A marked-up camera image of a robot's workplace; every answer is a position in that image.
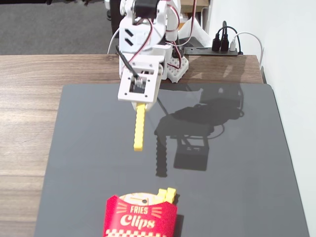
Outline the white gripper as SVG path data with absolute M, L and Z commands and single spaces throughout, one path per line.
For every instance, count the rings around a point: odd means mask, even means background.
M 163 67 L 163 76 L 161 80 L 167 79 L 167 62 L 171 59 L 171 46 L 170 45 L 154 45 L 152 48 L 141 50 L 141 52 L 128 52 L 121 45 L 119 45 L 119 53 L 122 54 L 131 66 L 133 63 L 145 62 L 153 64 L 159 62 Z M 131 102 L 134 110 L 137 108 L 137 102 Z M 152 103 L 146 103 L 145 110 L 149 111 L 152 108 Z

